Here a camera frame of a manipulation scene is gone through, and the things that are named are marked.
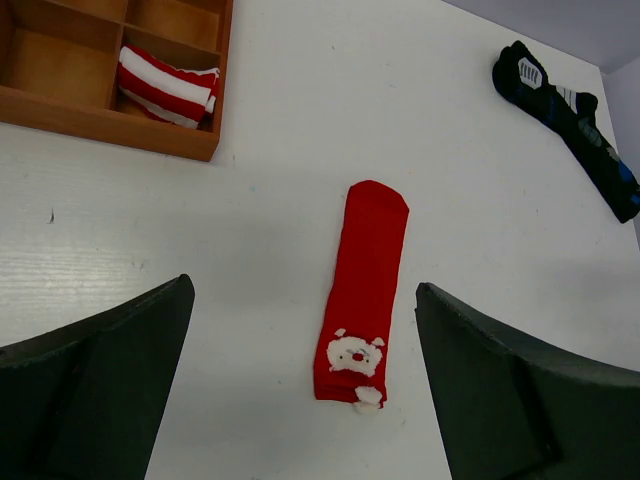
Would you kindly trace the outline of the black and blue sock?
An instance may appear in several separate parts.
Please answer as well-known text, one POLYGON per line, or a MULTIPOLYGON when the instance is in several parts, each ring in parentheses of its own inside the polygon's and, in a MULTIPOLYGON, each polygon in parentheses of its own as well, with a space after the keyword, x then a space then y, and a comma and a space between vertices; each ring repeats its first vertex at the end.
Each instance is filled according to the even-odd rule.
POLYGON ((492 81, 506 101, 559 135, 621 223, 639 213, 639 183, 596 125, 596 96, 552 84, 521 41, 501 50, 492 81))

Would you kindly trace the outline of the wooden compartment tray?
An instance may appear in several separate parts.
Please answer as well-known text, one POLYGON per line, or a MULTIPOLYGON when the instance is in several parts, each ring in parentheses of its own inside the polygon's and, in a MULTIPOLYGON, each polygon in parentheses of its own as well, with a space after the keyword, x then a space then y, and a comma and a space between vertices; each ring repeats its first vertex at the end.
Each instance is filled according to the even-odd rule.
POLYGON ((148 117, 118 86, 124 46, 178 69, 224 71, 230 1, 4 1, 5 123, 208 162, 220 141, 222 93, 194 129, 148 117))

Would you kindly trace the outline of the red Santa sock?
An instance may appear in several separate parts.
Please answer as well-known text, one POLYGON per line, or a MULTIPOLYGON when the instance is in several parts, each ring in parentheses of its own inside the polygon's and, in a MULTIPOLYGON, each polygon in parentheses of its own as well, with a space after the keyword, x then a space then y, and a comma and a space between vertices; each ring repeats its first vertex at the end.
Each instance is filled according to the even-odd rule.
POLYGON ((386 362, 409 208, 373 180, 352 185, 313 364, 318 400, 361 412, 387 400, 386 362))

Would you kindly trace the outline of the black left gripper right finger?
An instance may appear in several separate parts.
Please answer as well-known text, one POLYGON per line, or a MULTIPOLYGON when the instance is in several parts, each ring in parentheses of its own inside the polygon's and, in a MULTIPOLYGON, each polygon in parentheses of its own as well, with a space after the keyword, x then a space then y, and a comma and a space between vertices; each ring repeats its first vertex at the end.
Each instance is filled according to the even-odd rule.
POLYGON ((638 478, 638 372, 544 342, 431 283, 416 301, 452 478, 638 478))

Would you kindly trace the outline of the red white striped rolled sock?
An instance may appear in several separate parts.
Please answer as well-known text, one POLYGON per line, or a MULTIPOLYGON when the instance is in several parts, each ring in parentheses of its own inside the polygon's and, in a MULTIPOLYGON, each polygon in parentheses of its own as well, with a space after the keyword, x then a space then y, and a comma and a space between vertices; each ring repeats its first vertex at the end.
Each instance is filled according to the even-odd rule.
POLYGON ((118 88, 148 117, 197 129, 212 116, 220 91, 220 69, 179 69, 134 45, 121 48, 118 88))

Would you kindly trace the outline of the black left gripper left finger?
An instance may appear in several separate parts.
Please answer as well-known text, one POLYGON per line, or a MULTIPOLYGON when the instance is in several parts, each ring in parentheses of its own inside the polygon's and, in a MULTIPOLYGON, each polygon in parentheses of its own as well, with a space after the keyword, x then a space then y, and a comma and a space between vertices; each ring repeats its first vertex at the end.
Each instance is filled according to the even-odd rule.
POLYGON ((194 299, 183 274, 2 347, 2 478, 144 478, 194 299))

